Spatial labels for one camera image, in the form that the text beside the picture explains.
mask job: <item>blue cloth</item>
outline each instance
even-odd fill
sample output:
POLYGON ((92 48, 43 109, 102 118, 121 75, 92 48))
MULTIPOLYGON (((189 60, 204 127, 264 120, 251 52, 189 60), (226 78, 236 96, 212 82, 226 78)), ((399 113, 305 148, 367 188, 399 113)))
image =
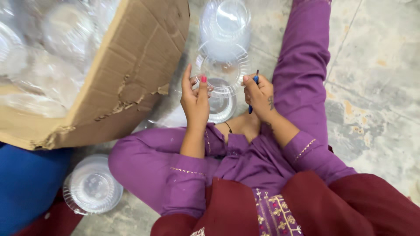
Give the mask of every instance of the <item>blue cloth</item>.
POLYGON ((0 236, 11 235, 51 206, 73 149, 28 151, 0 142, 0 236))

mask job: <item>pen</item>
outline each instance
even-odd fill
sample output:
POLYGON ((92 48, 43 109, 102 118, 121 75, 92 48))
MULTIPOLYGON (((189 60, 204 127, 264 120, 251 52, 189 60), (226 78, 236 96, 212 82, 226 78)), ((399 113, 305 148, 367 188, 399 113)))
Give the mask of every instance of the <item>pen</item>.
MULTIPOLYGON (((253 80, 258 84, 258 72, 259 72, 260 70, 257 70, 257 74, 254 76, 254 78, 253 78, 253 80)), ((250 105, 249 107, 248 107, 248 113, 249 114, 251 114, 252 113, 252 106, 250 105)))

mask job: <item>wrist tattoo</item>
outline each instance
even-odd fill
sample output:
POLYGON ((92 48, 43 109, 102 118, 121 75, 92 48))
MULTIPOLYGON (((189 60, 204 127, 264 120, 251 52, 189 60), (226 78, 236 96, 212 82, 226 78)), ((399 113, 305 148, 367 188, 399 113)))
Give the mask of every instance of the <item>wrist tattoo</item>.
POLYGON ((270 110, 274 109, 274 99, 273 96, 268 97, 268 104, 270 105, 270 110))

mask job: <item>stained floor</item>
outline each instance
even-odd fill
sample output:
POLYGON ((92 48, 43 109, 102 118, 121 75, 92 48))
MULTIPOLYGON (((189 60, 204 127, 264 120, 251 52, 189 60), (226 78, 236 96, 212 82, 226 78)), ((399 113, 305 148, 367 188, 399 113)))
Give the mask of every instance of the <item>stained floor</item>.
MULTIPOLYGON (((171 93, 139 129, 155 126, 179 102, 179 79, 194 62, 204 0, 189 0, 189 37, 171 93)), ((251 71, 271 77, 291 0, 247 0, 252 10, 251 71)), ((420 0, 333 0, 326 110, 334 152, 420 204, 420 0)), ((239 105, 236 114, 246 104, 239 105)), ((107 153, 115 142, 80 149, 107 153)), ((84 217, 72 236, 148 236, 158 214, 127 191, 112 211, 84 217)))

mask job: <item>cardboard box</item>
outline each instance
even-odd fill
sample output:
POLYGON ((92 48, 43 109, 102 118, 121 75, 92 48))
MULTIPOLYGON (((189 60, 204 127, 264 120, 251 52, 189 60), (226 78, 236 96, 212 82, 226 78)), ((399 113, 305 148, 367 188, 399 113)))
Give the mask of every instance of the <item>cardboard box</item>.
MULTIPOLYGON (((62 119, 0 106, 0 141, 28 150, 97 144, 130 134, 152 109, 184 50, 187 0, 121 0, 85 84, 62 119)), ((16 92, 0 87, 0 94, 16 92)))

